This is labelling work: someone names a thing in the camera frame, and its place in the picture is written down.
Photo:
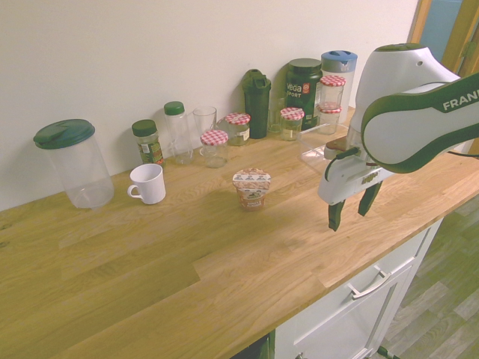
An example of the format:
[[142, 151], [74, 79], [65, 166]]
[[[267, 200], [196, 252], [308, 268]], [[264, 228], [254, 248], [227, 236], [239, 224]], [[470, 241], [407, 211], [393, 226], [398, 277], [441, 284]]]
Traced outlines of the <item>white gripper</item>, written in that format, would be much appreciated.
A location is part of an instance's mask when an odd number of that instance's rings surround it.
[[337, 154], [326, 167], [318, 189], [318, 195], [329, 205], [329, 228], [338, 230], [345, 200], [362, 191], [365, 192], [358, 213], [366, 216], [383, 180], [384, 169], [379, 165], [368, 165], [360, 156], [359, 148]]

